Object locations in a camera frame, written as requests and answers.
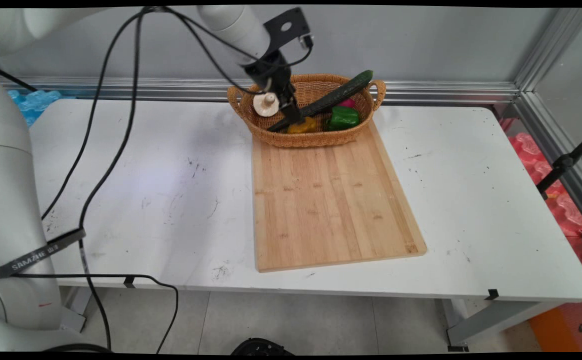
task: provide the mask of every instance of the wicker basket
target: wicker basket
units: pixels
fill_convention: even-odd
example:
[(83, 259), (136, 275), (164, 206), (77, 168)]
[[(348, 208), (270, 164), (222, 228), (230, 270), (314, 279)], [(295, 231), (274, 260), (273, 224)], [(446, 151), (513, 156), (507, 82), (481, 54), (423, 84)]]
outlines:
[[(291, 82), (295, 87), (295, 96), (300, 107), (305, 107), (321, 97), (329, 94), (331, 91), (346, 84), (349, 79), (344, 76), (332, 75), (330, 73), (309, 73), (303, 75), (292, 75)], [(377, 87), (377, 100), (373, 100), (369, 88), (375, 85)], [(254, 84), (249, 91), (259, 91), (258, 85)], [(283, 148), (308, 148), (311, 146), (331, 146), (345, 144), (353, 141), (364, 130), (373, 117), (375, 112), (382, 104), (382, 100), (387, 93), (387, 87), (382, 80), (373, 80), (363, 91), (351, 96), (355, 101), (355, 109), (360, 114), (360, 125), (351, 129), (340, 131), (323, 131), (326, 127), (326, 121), (330, 118), (330, 112), (321, 112), (313, 116), (318, 122), (318, 132), (307, 134), (285, 134), (280, 132), (271, 132), (267, 129), (278, 121), (282, 120), (284, 115), (278, 111), (271, 117), (262, 117), (253, 108), (253, 96), (249, 93), (241, 95), (238, 101), (240, 91), (232, 86), (226, 92), (229, 104), (234, 111), (249, 127), (254, 137), (257, 137), (265, 143)]]

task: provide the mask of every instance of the red vegetable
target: red vegetable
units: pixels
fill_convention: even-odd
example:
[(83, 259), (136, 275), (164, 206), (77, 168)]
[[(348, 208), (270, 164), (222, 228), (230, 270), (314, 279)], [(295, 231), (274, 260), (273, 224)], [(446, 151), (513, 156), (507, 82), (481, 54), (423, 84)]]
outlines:
[(347, 108), (355, 108), (356, 107), (356, 102), (353, 101), (352, 98), (348, 98), (346, 100), (344, 100), (343, 102), (337, 104), (339, 107), (347, 107)]

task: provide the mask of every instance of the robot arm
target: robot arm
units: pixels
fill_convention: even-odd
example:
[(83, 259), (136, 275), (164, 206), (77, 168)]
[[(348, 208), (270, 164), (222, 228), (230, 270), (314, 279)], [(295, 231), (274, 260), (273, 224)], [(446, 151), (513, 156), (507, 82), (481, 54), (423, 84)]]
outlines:
[(0, 8), (0, 57), (16, 53), (55, 30), (106, 9), (110, 7)]
[[(0, 56), (15, 53), (55, 30), (105, 9), (107, 7), (0, 9)], [(300, 34), (297, 30), (280, 30), (279, 24), (277, 30), (274, 30), (270, 24), (276, 19), (285, 20), (284, 16), (288, 17), (291, 11), (263, 25), (246, 5), (206, 5), (198, 6), (197, 9), (214, 34), (266, 62), (255, 61), (252, 57), (231, 51), (236, 63), (243, 66), (247, 75), (261, 89), (270, 89), (277, 95), (280, 110), (285, 117), (292, 119), (294, 123), (302, 120), (294, 96), (295, 89), (290, 82), (291, 70), (285, 66), (287, 63), (279, 50), (282, 45)], [(301, 11), (296, 9), (293, 12), (295, 19), (300, 16), (300, 23), (304, 24), (300, 26), (302, 32), (308, 34), (309, 27)], [(286, 32), (286, 38), (280, 36), (282, 32)], [(0, 85), (0, 266), (45, 244), (28, 128), (19, 109)], [(22, 272), (53, 274), (54, 269), (47, 257)], [(30, 338), (41, 350), (51, 347), (46, 346), (50, 344), (51, 338), (57, 340), (55, 345), (76, 342), (75, 337), (65, 334), (35, 335), (28, 331), (16, 331), (57, 331), (60, 319), (60, 290), (57, 280), (14, 277), (0, 279), (0, 350), (37, 350), (37, 347), (32, 347), (31, 341), (23, 342), (25, 338)], [(24, 348), (13, 348), (12, 344), (27, 345)]]

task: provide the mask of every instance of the white table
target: white table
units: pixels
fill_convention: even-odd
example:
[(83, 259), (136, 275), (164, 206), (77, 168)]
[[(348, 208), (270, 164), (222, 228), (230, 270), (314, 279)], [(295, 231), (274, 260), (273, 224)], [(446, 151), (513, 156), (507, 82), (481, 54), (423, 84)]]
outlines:
[[(58, 100), (30, 129), (41, 212), (81, 146), (92, 101)], [(43, 222), (53, 239), (77, 227), (117, 152), (129, 101), (101, 100), (89, 142)], [(428, 252), (259, 273), (252, 136), (228, 104), (140, 101), (126, 150), (93, 199), (84, 239), (92, 273), (148, 274), (187, 290), (456, 299), (453, 344), (582, 301), (582, 265), (493, 114), (481, 107), (385, 106), (374, 115)], [(81, 273), (77, 244), (51, 258)], [(124, 287), (121, 278), (94, 278)], [(61, 285), (86, 285), (83, 278)], [(138, 288), (157, 288), (136, 278)], [(499, 297), (466, 317), (457, 299)]]

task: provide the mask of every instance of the floor tile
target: floor tile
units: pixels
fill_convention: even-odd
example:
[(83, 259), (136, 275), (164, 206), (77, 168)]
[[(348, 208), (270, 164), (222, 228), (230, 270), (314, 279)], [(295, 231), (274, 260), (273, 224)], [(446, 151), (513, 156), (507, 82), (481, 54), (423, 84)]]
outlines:
[(536, 335), (524, 321), (490, 337), (469, 342), (471, 353), (541, 352)]
[(374, 297), (380, 355), (447, 353), (442, 308), (432, 298)]
[[(480, 312), (490, 301), (467, 300), (469, 316)], [(380, 354), (444, 354), (447, 321), (441, 300), (424, 298), (373, 298)], [(471, 353), (541, 351), (528, 322), (469, 341)]]
[(295, 355), (378, 353), (369, 297), (212, 292), (199, 353), (229, 355), (248, 338)]
[[(106, 311), (112, 350), (116, 353), (155, 353), (173, 317), (175, 293), (158, 289), (97, 289)], [(180, 291), (177, 317), (161, 354), (197, 354), (208, 291)], [(106, 346), (104, 324), (91, 297), (82, 334)]]

